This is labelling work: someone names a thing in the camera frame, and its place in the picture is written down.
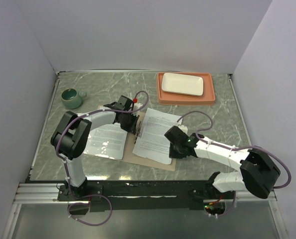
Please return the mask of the brown paper folder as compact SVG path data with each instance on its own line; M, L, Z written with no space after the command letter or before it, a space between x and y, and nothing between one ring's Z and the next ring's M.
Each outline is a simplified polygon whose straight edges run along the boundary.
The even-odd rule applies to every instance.
M139 120L143 122L145 113L139 113L138 115L139 115ZM128 133L126 138L125 148L124 148L124 155L122 160L119 160L119 161L148 166L148 167L154 167L154 168L168 170L168 171L175 170L175 164L176 164L175 159L172 159L172 162L170 165L165 165L165 164L161 164L153 160L142 158L133 154L133 149L135 146L134 141L135 141L135 134Z

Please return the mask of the printed paper sheet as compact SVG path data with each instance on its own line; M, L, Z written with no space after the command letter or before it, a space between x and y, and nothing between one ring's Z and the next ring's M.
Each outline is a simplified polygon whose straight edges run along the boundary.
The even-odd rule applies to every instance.
M170 165L170 142L164 134L173 126L181 124L180 116L148 108L137 137L133 154L155 162Z
M90 131L84 154L122 160L127 132L119 123L106 124Z

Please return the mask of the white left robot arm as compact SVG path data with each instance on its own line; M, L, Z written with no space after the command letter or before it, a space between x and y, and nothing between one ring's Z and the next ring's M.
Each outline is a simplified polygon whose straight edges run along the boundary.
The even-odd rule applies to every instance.
M67 111L63 115L50 143L63 162L66 173L65 187L75 200L82 200L87 194L87 178L80 156L86 148L90 131L118 123L122 130L136 134L139 119L137 112L145 106L146 104L138 103L136 98L131 100L121 96L117 102L106 104L92 112L78 115Z

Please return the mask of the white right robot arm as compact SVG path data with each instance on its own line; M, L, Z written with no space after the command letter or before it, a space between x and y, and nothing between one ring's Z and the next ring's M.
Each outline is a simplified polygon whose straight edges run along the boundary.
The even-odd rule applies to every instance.
M239 149L195 133L188 136L177 126L171 127L164 136L170 142L171 158L207 158L234 169L230 173L213 173L209 178L206 192L214 199L228 191L248 191L266 199L281 174L270 156L261 149Z

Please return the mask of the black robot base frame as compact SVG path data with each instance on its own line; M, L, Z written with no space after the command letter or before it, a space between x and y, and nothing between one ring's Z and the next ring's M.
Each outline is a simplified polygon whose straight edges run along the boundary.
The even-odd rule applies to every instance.
M205 200L233 199L233 192L220 193L208 180L188 181L88 181L86 195L74 197L65 184L59 202L86 203L91 212L113 210L203 210Z

